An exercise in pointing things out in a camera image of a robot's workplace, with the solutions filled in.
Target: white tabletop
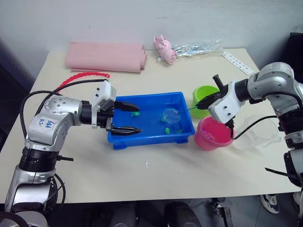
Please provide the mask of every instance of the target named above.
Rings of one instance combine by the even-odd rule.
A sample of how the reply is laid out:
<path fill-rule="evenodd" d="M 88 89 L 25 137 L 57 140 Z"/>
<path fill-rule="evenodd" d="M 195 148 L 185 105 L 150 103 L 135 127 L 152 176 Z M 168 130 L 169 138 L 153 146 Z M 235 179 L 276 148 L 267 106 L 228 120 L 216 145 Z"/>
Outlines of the white tabletop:
<path fill-rule="evenodd" d="M 244 64 L 257 71 L 245 49 L 228 50 Z M 33 86 L 35 90 L 53 90 L 72 76 L 64 66 L 65 53 L 51 52 Z M 148 53 L 141 74 L 110 72 L 109 81 L 118 96 L 182 91 L 188 103 L 196 87 L 215 85 L 219 74 L 224 84 L 244 79 L 246 74 L 220 55 L 177 61 L 174 65 L 158 63 Z M 92 76 L 86 79 L 99 79 Z M 97 84 L 81 84 L 61 92 L 65 96 L 91 101 Z M 34 116 L 43 95 L 26 103 L 26 125 Z M 268 101 L 246 103 L 235 119 L 236 127 L 245 117 L 272 115 Z M 196 128 L 199 120 L 193 120 Z M 72 127 L 60 152 L 74 162 L 60 161 L 57 173 L 66 182 L 66 202 L 104 202 L 176 198 L 228 197 L 294 192 L 299 188 L 284 176 L 267 172 L 264 167 L 285 172 L 283 154 L 288 148 L 282 140 L 263 150 L 239 151 L 229 146 L 202 151 L 193 136 L 187 144 L 155 144 L 113 150 L 104 129 L 89 125 Z M 0 154 L 0 202 L 5 201 L 15 166 L 19 163 L 24 139 L 19 118 L 16 120 Z"/>

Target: robotic arm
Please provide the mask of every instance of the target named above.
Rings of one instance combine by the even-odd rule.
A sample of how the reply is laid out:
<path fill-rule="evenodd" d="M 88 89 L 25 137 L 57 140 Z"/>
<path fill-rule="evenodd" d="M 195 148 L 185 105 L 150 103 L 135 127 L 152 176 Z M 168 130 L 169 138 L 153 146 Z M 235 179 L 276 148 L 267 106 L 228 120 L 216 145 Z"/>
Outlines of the robotic arm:
<path fill-rule="evenodd" d="M 22 217 L 28 224 L 46 227 L 44 213 L 49 209 L 49 199 L 56 194 L 53 178 L 68 129 L 71 126 L 91 124 L 93 129 L 105 128 L 113 135 L 133 135 L 141 132 L 135 127 L 114 127 L 114 109 L 139 111 L 131 103 L 116 100 L 116 90 L 108 81 L 97 88 L 93 103 L 64 96 L 49 98 L 28 128 L 25 147 L 20 163 L 16 166 L 5 201 L 5 211 Z M 8 219 L 0 221 L 0 226 L 14 227 Z"/>
<path fill-rule="evenodd" d="M 233 128 L 233 118 L 246 100 L 251 104 L 270 101 L 277 118 L 279 130 L 284 131 L 288 148 L 284 154 L 289 180 L 303 186 L 303 85 L 295 81 L 293 69 L 285 63 L 275 62 L 265 66 L 249 79 L 232 81 L 223 85 L 213 77 L 220 92 L 205 97 L 197 103 L 198 109 L 208 109 L 218 122 Z"/>

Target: pink towel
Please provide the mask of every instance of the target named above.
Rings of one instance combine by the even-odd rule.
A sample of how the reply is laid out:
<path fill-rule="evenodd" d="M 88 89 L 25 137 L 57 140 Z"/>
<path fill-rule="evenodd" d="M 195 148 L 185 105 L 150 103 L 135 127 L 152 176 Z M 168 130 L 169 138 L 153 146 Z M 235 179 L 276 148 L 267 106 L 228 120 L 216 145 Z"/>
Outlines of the pink towel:
<path fill-rule="evenodd" d="M 71 43 L 65 65 L 73 70 L 141 72 L 146 54 L 140 44 Z"/>

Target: sneaker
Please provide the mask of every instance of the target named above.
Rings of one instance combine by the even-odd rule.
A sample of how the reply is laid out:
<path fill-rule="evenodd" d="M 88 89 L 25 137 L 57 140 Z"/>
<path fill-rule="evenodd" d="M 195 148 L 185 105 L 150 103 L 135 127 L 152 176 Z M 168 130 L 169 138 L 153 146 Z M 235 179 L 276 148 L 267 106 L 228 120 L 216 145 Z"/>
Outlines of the sneaker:
<path fill-rule="evenodd" d="M 293 199 L 298 206 L 300 205 L 300 197 L 301 197 L 301 192 L 293 193 Z"/>
<path fill-rule="evenodd" d="M 265 209 L 267 209 L 272 214 L 278 214 L 280 208 L 274 195 L 259 195 L 260 201 Z"/>

